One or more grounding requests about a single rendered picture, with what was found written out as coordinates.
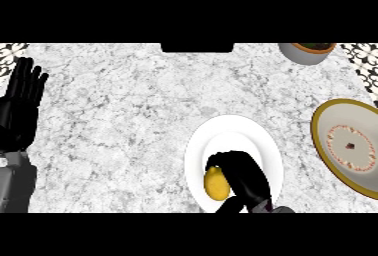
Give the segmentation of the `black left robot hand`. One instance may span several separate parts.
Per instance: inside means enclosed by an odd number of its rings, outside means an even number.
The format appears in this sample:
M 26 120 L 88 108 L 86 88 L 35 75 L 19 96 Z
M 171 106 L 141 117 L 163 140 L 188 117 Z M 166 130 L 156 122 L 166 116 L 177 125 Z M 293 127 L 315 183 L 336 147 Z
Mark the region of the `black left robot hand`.
M 33 142 L 47 78 L 33 60 L 20 57 L 0 97 L 0 153 L 24 151 Z

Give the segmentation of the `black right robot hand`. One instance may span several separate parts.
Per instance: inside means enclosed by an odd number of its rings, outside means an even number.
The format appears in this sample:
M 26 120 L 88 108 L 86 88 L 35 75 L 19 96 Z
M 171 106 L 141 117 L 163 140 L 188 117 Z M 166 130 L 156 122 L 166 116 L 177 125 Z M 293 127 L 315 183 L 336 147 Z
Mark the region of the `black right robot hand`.
M 221 169 L 234 195 L 224 201 L 216 213 L 267 213 L 273 210 L 270 186 L 253 158 L 243 151 L 218 152 L 209 156 L 206 166 Z

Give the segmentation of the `yellow lemon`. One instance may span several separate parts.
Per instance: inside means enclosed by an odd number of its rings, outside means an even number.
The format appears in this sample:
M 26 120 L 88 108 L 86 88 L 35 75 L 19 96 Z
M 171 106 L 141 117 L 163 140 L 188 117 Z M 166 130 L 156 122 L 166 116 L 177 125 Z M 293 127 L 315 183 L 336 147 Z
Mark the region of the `yellow lemon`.
M 219 167 L 209 167 L 203 176 L 203 189 L 209 198 L 222 201 L 228 197 L 230 185 Z

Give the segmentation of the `white plate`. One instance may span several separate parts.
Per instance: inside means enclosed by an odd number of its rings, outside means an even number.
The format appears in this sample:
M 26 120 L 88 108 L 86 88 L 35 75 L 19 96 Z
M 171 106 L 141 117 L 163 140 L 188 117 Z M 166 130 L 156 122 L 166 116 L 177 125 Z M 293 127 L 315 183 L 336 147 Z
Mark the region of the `white plate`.
M 216 116 L 193 132 L 184 153 L 185 182 L 196 203 L 206 213 L 213 213 L 222 202 L 212 200 L 205 193 L 205 165 L 211 155 L 228 151 L 243 151 L 253 158 L 268 181 L 271 202 L 275 202 L 280 194 L 283 165 L 268 132 L 243 116 Z

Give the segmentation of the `gold-rimmed grey bowl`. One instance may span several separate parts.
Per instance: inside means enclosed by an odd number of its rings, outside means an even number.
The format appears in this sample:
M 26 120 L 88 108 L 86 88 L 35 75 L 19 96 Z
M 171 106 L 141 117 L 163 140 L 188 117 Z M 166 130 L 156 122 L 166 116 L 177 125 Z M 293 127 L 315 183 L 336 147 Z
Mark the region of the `gold-rimmed grey bowl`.
M 311 139 L 327 169 L 360 194 L 378 200 L 378 109 L 332 99 L 311 117 Z

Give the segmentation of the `grey pot with brown rim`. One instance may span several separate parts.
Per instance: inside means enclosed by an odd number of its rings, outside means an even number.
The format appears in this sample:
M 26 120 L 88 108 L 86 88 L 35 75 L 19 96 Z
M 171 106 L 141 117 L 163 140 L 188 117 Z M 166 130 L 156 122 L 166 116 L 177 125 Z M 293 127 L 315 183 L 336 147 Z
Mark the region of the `grey pot with brown rim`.
M 336 44 L 332 43 L 323 50 L 309 49 L 299 43 L 278 43 L 277 46 L 283 56 L 293 63 L 301 65 L 317 65 L 330 54 Z

